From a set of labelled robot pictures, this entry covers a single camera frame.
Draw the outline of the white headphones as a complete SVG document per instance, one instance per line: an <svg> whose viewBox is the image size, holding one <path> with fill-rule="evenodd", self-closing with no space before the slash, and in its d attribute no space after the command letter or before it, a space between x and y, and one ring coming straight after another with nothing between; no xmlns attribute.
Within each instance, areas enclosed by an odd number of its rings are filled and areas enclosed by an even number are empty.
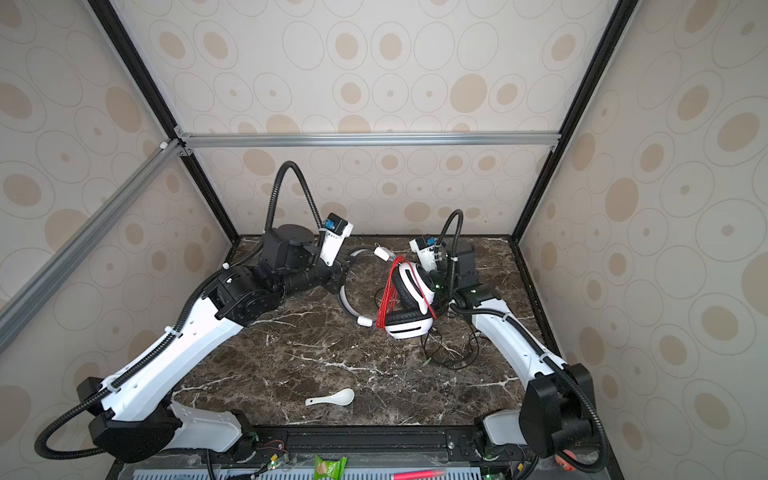
<svg viewBox="0 0 768 480"><path fill-rule="evenodd" d="M353 263L361 255L373 255L391 264L376 319L357 312L342 286L337 299L342 309L364 327L376 326L398 340L425 337L437 317L433 308L436 286L429 273L418 263L378 246L358 248L346 255Z"/></svg>

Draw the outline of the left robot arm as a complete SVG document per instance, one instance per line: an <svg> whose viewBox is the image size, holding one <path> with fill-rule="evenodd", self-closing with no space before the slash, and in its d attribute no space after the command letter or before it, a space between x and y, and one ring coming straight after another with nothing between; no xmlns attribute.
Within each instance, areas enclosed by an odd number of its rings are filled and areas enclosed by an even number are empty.
<svg viewBox="0 0 768 480"><path fill-rule="evenodd" d="M288 171L299 181L316 231L274 225ZM219 345L276 310L289 296L316 287L338 293L349 266L337 254L351 227L337 215L321 219L300 167L284 162L273 183L259 244L204 280L176 323L132 362L104 379L83 381L79 404L39 433L36 454L73 460L109 453L129 463L190 437L191 424L173 408L170 390Z"/></svg>

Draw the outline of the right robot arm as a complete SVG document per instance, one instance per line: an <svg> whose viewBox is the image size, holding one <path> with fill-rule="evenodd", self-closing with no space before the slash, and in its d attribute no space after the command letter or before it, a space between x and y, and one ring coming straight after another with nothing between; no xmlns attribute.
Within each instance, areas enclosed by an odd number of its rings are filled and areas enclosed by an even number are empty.
<svg viewBox="0 0 768 480"><path fill-rule="evenodd" d="M484 445L493 451L506 445L525 447L539 458L557 456L584 473L604 470L611 448L595 407L591 375L544 346L500 295L479 281L474 252L459 250L463 220L460 209L451 212L436 241L441 246L448 228L455 227L446 252L442 306L490 340L524 388L519 408L482 418Z"/></svg>

